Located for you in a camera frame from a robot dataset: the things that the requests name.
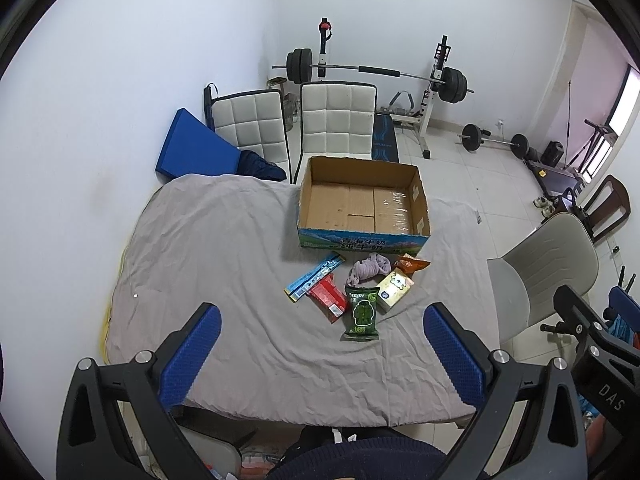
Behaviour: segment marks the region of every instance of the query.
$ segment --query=red package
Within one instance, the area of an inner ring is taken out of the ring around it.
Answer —
[[[329,310],[329,321],[335,323],[347,310],[347,298],[334,285],[334,274],[331,272],[317,282],[307,293]]]

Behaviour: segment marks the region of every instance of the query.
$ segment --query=dumbbell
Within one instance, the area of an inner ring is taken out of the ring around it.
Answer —
[[[464,127],[462,134],[460,134],[459,137],[462,139],[462,145],[468,152],[474,152],[480,147],[480,144],[484,143],[486,140],[511,146],[513,155],[517,156],[521,160],[525,158],[529,151],[529,140],[523,134],[515,134],[511,138],[511,142],[507,142],[506,140],[487,139],[490,135],[490,131],[481,130],[475,124],[468,124]]]

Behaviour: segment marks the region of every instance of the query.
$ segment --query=chair backrest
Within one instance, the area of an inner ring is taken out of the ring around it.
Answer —
[[[533,231],[504,260],[520,275],[529,296],[529,326],[551,316],[554,294],[570,285],[586,294],[598,275],[598,257],[582,223],[558,213]]]
[[[256,90],[219,97],[211,104],[216,133],[242,150],[251,150],[281,167],[291,180],[289,143],[278,90]]]
[[[313,81],[300,87],[303,153],[371,154],[378,90],[367,83]]]
[[[599,195],[602,193],[607,184],[611,184],[611,194],[603,200],[603,202],[597,206],[591,213],[587,213],[587,210],[596,202]],[[629,201],[629,193],[626,192],[626,187],[616,179],[613,175],[607,175],[598,189],[593,194],[591,199],[584,206],[584,211],[587,214],[587,220],[589,226],[593,231],[601,225],[605,220],[611,218],[620,209],[624,209],[623,215],[618,218],[611,225],[605,227],[601,232],[593,238],[593,243],[597,243],[606,237],[613,229],[618,227],[624,222],[629,215],[631,215],[631,203]]]

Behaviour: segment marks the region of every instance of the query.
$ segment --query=brown wooden chair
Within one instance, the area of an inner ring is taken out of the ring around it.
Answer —
[[[606,199],[604,199],[604,202],[602,202],[596,209],[594,209],[593,212],[589,213],[588,211],[590,207],[596,202],[607,184],[611,184],[611,194],[607,196]],[[605,227],[597,235],[593,236],[593,232],[596,230],[596,228],[602,225],[603,222],[605,222],[607,219],[615,215],[616,211],[618,211],[619,208],[624,209],[623,215],[611,225]],[[629,218],[629,215],[631,214],[629,193],[626,192],[626,188],[622,184],[622,182],[616,179],[613,175],[607,175],[600,184],[600,187],[596,190],[591,199],[584,205],[584,208],[582,209],[586,215],[586,219],[588,222],[589,228],[587,229],[587,231],[589,229],[591,230],[593,243],[596,244],[600,240],[605,238],[610,232],[612,232],[613,229],[618,227],[620,224],[622,224],[622,222]]]

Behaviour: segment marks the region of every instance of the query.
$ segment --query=open cardboard box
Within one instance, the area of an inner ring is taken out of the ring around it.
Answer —
[[[300,189],[302,247],[417,254],[430,236],[415,166],[313,156]]]

